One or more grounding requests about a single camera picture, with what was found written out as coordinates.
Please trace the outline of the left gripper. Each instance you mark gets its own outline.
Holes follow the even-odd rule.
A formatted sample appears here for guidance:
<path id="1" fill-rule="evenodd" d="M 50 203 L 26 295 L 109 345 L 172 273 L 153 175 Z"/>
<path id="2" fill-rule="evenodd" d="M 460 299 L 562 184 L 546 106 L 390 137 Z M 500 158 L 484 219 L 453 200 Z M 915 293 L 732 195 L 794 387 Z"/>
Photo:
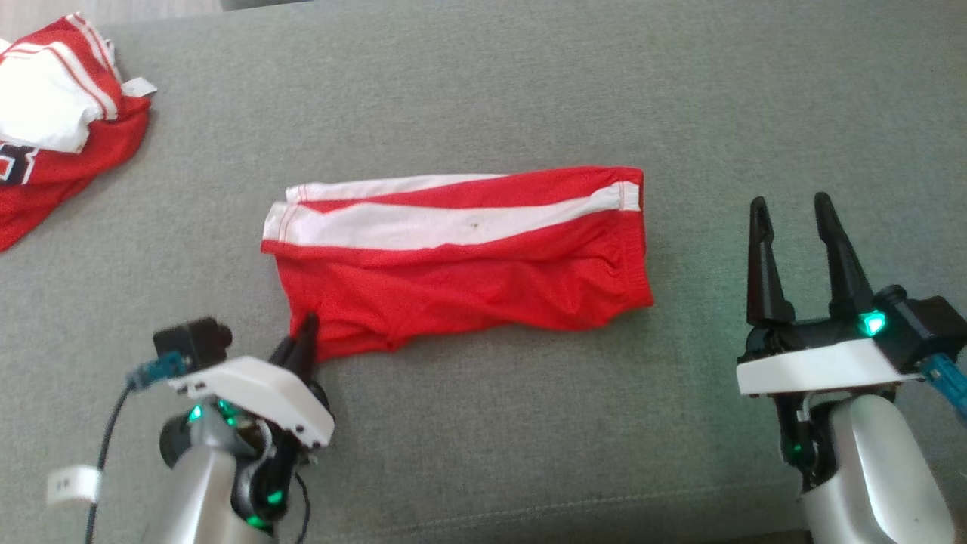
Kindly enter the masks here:
<path id="1" fill-rule="evenodd" d="M 328 447 L 335 421 L 305 382 L 314 379 L 319 320 L 308 313 L 295 337 L 284 338 L 268 361 L 238 356 L 167 380 L 190 398 L 217 396 L 290 431 L 308 449 Z"/>

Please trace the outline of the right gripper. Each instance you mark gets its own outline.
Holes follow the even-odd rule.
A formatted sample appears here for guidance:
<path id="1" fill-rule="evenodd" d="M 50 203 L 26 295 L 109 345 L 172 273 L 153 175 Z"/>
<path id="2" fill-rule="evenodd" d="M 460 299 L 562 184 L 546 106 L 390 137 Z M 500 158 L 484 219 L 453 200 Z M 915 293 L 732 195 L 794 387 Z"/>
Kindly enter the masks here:
<path id="1" fill-rule="evenodd" d="M 774 229 L 766 200 L 757 196 L 750 203 L 746 321 L 753 328 L 737 363 L 743 396 L 852 390 L 915 379 L 912 372 L 898 371 L 875 344 L 888 320 L 883 312 L 871 312 L 873 290 L 831 196 L 815 193 L 813 207 L 826 246 L 832 318 L 794 323 L 795 309 L 785 297 L 771 247 Z"/>

